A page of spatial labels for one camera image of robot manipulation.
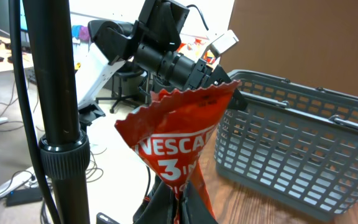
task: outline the brown cardboard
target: brown cardboard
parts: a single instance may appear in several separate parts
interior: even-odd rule
[[[358,96],[358,0],[236,0],[239,43],[225,71],[247,69]]]

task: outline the red object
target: red object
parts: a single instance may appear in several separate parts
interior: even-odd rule
[[[205,187],[198,158],[237,85],[232,82],[207,89],[152,93],[156,101],[129,114],[124,121],[116,121],[115,127],[128,146],[180,198],[194,169],[200,180],[196,187]],[[206,206],[213,215],[210,202]]]

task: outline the robotic arm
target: robotic arm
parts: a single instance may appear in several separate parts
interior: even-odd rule
[[[175,1],[146,0],[133,25],[91,21],[88,29],[94,43],[87,61],[76,74],[78,109],[88,106],[111,75],[132,56],[141,68],[155,74],[154,91],[206,88],[231,82],[220,65],[213,70],[202,59],[194,62],[176,52],[181,43],[179,33],[188,13],[187,7]],[[205,51],[210,49],[217,58],[238,42],[231,30],[210,39]],[[244,110],[246,106],[237,90],[229,108]]]

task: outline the computer monitor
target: computer monitor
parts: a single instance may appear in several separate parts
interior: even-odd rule
[[[27,23],[25,22],[23,0],[20,1],[20,29],[27,32]]]

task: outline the power strip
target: power strip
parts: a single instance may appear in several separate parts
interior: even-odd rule
[[[27,187],[27,188],[37,188],[37,187],[39,187],[37,178],[35,178],[35,180],[29,180],[29,181],[27,181],[27,182],[24,184],[24,187]]]
[[[29,171],[32,174],[34,174],[33,167],[28,168],[27,171]],[[26,183],[30,179],[31,179],[31,175],[28,172],[21,172],[20,174],[17,174],[12,179],[12,184],[8,189],[7,189],[7,187],[9,186],[9,183],[11,183],[10,179],[7,182],[5,182],[5,183],[0,185],[0,197],[3,197],[5,195],[7,195],[9,192],[11,192],[11,191],[15,190],[16,188],[20,187],[22,184]]]

